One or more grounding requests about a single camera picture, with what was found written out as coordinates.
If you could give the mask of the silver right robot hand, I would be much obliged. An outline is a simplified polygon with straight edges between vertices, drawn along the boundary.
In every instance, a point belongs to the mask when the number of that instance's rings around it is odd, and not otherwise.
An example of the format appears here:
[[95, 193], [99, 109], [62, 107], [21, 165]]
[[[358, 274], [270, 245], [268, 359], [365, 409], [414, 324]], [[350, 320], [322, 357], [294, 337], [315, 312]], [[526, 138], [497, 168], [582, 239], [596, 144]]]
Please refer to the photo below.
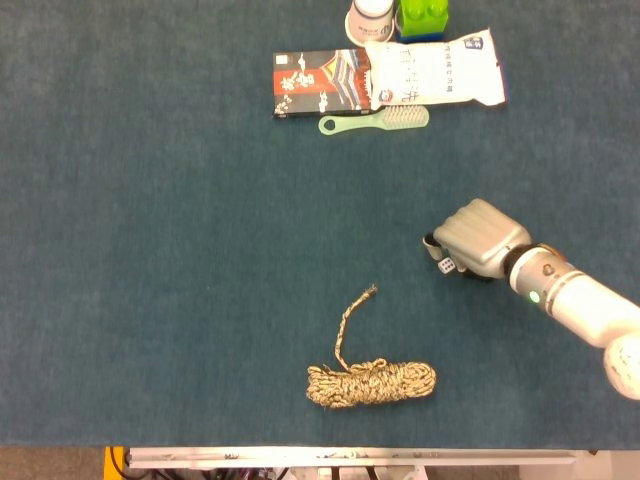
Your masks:
[[507, 256], [530, 246], [532, 238], [521, 224], [476, 198], [426, 234], [422, 243], [443, 274], [502, 279]]

